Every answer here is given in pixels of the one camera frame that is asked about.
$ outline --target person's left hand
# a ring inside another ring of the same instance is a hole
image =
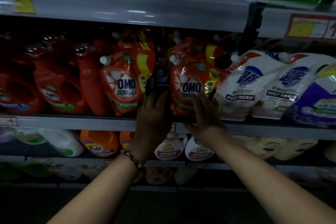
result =
[[[138,110],[134,140],[127,150],[132,150],[141,164],[147,161],[170,131],[171,115],[164,113],[167,94],[167,91],[162,93],[155,104],[156,92],[153,92]]]

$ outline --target beaded bracelet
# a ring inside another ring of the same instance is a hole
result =
[[[137,168],[142,168],[142,164],[139,163],[137,159],[134,158],[132,151],[127,151],[127,150],[121,150],[121,153],[123,153],[126,156],[129,156],[129,158],[134,162],[135,166]]]

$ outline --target person's right hand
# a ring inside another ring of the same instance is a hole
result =
[[[184,122],[183,125],[189,133],[210,149],[215,147],[218,138],[230,137],[216,110],[205,95],[193,95],[191,99],[194,104],[197,125]]]

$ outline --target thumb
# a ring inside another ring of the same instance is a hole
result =
[[[190,122],[183,122],[183,125],[189,131],[189,133],[195,136],[195,134],[197,133],[197,127],[194,124]]]

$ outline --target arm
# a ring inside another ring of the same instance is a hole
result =
[[[335,224],[336,211],[234,140],[210,101],[194,97],[197,126],[186,128],[229,165],[277,224]]]
[[[139,108],[134,140],[127,150],[144,164],[166,138],[171,122],[164,117],[167,92],[155,104],[152,93]],[[121,200],[138,174],[134,162],[119,155],[96,179],[61,209],[48,224],[103,224],[115,216]]]

